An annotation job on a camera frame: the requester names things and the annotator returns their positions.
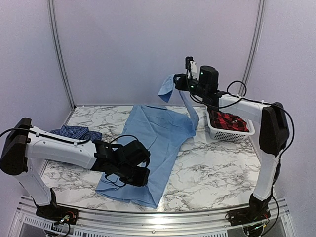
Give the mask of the light blue long sleeve shirt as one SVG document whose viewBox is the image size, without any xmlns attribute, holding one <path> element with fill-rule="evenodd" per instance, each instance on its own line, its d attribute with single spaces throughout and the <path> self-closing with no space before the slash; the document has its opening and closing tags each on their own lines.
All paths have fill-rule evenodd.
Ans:
<svg viewBox="0 0 316 237">
<path fill-rule="evenodd" d="M 169 110 L 165 106 L 136 104 L 124 125 L 123 137 L 118 139 L 118 143 L 126 145 L 133 140 L 132 136 L 136 136 L 149 150 L 150 174 L 147 185 L 124 186 L 113 175 L 109 178 L 103 175 L 95 189 L 96 193 L 117 201 L 157 208 L 180 147 L 196 135 L 199 122 L 199 116 L 185 93 L 181 91 L 179 94 L 188 115 Z"/>
</svg>

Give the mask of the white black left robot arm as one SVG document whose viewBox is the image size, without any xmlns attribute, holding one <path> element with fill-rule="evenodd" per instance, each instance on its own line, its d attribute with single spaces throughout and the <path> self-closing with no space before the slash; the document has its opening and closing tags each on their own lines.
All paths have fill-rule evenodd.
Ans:
<svg viewBox="0 0 316 237">
<path fill-rule="evenodd" d="M 0 168 L 20 182 L 50 219 L 59 219 L 62 208 L 54 202 L 53 190 L 33 169 L 34 158 L 73 164 L 108 176 L 114 174 L 124 185 L 147 184 L 150 152 L 137 138 L 126 145 L 67 138 L 33 126 L 31 121 L 22 118 L 14 128 L 1 133 L 6 139 Z"/>
</svg>

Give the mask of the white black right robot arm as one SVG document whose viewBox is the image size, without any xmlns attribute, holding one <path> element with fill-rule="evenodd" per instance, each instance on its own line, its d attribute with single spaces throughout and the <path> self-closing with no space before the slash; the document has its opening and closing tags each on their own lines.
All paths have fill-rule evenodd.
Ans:
<svg viewBox="0 0 316 237">
<path fill-rule="evenodd" d="M 186 70 L 184 74 L 173 76 L 177 90 L 189 92 L 210 109 L 260 124 L 261 170 L 252 196 L 260 202 L 269 200 L 279 176 L 280 159 L 291 145 L 288 139 L 294 138 L 294 130 L 288 126 L 288 121 L 292 119 L 290 114 L 280 102 L 256 101 L 218 90 L 219 73 L 214 67 L 201 66 L 198 77 L 194 74 L 195 67 L 187 66 Z"/>
</svg>

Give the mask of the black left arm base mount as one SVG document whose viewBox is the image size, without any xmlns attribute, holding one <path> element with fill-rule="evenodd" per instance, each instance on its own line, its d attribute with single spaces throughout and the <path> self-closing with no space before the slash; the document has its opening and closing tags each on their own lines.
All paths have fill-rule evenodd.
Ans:
<svg viewBox="0 0 316 237">
<path fill-rule="evenodd" d="M 51 201 L 49 205 L 40 206 L 35 202 L 35 200 L 33 200 L 37 208 L 36 215 L 55 222 L 59 222 L 65 216 L 69 216 L 66 221 L 71 225 L 75 225 L 78 219 L 79 211 L 75 208 L 58 205 L 55 192 L 53 191 L 53 189 L 50 189 L 50 192 Z"/>
</svg>

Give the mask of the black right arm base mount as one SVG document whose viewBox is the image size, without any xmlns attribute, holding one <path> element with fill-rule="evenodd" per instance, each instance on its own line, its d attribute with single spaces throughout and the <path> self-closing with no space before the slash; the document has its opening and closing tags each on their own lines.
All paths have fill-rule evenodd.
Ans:
<svg viewBox="0 0 316 237">
<path fill-rule="evenodd" d="M 271 216 L 268 208 L 268 204 L 271 199 L 272 195 L 265 200 L 259 200 L 251 194 L 248 207 L 229 210 L 225 219 L 230 222 L 231 226 L 250 224 L 252 222 L 266 220 Z"/>
</svg>

